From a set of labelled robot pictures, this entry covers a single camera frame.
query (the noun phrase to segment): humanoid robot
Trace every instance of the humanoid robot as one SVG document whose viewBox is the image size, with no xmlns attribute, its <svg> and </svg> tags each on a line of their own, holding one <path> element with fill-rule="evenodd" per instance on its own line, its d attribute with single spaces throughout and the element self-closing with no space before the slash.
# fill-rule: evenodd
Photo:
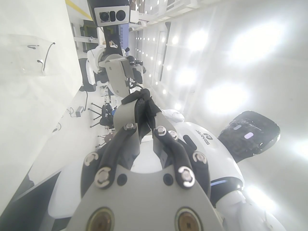
<svg viewBox="0 0 308 231">
<path fill-rule="evenodd" d="M 97 73 L 123 98 L 114 137 L 16 198 L 6 230 L 284 231 L 273 215 L 246 202 L 237 165 L 271 147 L 278 125 L 246 111 L 216 138 L 191 122 L 170 123 L 147 89 L 130 94 L 130 81 L 142 84 L 142 71 L 119 45 L 108 45 L 108 26 L 129 21 L 128 1 L 88 4 L 107 43 L 94 55 Z M 145 156 L 153 163 L 150 171 L 139 165 Z"/>
</svg>

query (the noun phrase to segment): metal screw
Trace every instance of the metal screw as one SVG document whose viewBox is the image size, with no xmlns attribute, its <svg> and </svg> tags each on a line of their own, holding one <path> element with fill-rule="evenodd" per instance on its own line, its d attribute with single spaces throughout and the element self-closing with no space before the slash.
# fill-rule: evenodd
<svg viewBox="0 0 308 231">
<path fill-rule="evenodd" d="M 110 183 L 108 180 L 110 170 L 110 167 L 102 167 L 99 171 L 97 171 L 94 182 L 98 188 L 104 188 Z"/>
<path fill-rule="evenodd" d="M 167 133 L 167 130 L 164 126 L 158 126 L 156 130 L 159 136 L 164 136 Z"/>
<path fill-rule="evenodd" d="M 183 173 L 181 174 L 181 177 L 183 179 L 183 181 L 185 182 L 190 182 L 192 180 L 192 177 L 189 173 L 189 170 L 184 169 Z"/>
<path fill-rule="evenodd" d="M 201 152 L 194 152 L 192 158 L 194 159 L 195 162 L 203 162 L 204 164 L 206 164 L 207 159 L 206 156 L 201 153 Z"/>
<path fill-rule="evenodd" d="M 169 134 L 173 137 L 174 140 L 177 140 L 178 139 L 178 136 L 177 136 L 177 133 L 173 130 L 169 130 L 168 131 Z"/>
<path fill-rule="evenodd" d="M 184 187 L 190 188 L 195 184 L 196 181 L 195 174 L 189 167 L 181 166 L 178 169 L 178 172 L 181 174 Z"/>
<path fill-rule="evenodd" d="M 90 166 L 90 164 L 91 164 L 91 162 L 92 162 L 93 160 L 98 160 L 98 154 L 97 154 L 96 152 L 89 153 L 89 154 L 85 157 L 83 163 L 88 167 L 88 166 Z"/>
<path fill-rule="evenodd" d="M 132 122 L 130 122 L 130 123 L 126 124 L 126 128 L 128 130 L 130 130 L 130 129 L 134 128 L 134 124 Z"/>
</svg>

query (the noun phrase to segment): yellow tape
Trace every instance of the yellow tape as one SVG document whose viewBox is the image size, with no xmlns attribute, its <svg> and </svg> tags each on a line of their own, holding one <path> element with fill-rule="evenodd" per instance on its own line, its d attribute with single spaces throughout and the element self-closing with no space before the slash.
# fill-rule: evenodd
<svg viewBox="0 0 308 231">
<path fill-rule="evenodd" d="M 74 4 L 71 0 L 65 0 L 65 3 L 69 6 L 69 7 L 72 7 L 75 11 L 79 12 L 80 14 L 84 15 L 85 17 L 87 17 L 88 19 L 90 20 L 93 20 L 91 18 L 91 16 L 84 12 L 82 9 L 80 9 L 76 4 Z"/>
</svg>

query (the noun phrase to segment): black cable wire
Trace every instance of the black cable wire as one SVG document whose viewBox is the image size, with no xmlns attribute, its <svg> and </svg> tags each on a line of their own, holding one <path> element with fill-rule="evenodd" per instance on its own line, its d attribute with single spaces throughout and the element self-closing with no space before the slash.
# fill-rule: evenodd
<svg viewBox="0 0 308 231">
<path fill-rule="evenodd" d="M 49 50 L 50 50 L 51 46 L 52 46 L 52 45 L 55 45 L 55 44 L 56 44 L 56 43 L 54 43 L 54 42 L 53 42 L 53 43 L 51 43 L 51 44 L 50 44 L 50 46 L 49 46 L 49 48 L 48 48 L 48 50 L 47 50 L 46 57 L 45 57 L 45 62 L 44 62 L 44 67 L 43 67 L 43 71 L 45 70 L 45 66 L 46 66 L 46 60 L 47 60 L 47 55 L 48 55 L 48 52 L 49 52 Z"/>
<path fill-rule="evenodd" d="M 87 98 L 86 98 L 86 106 L 83 108 L 84 111 L 86 111 L 86 108 L 87 108 L 87 102 L 88 102 L 88 92 L 85 91 L 87 93 Z"/>
</svg>

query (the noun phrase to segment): camera head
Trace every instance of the camera head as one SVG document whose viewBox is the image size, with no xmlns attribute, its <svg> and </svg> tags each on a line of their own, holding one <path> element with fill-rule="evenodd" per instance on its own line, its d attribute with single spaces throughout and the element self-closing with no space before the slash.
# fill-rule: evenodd
<svg viewBox="0 0 308 231">
<path fill-rule="evenodd" d="M 128 0 L 87 0 L 97 27 L 127 24 L 130 20 Z"/>
</svg>

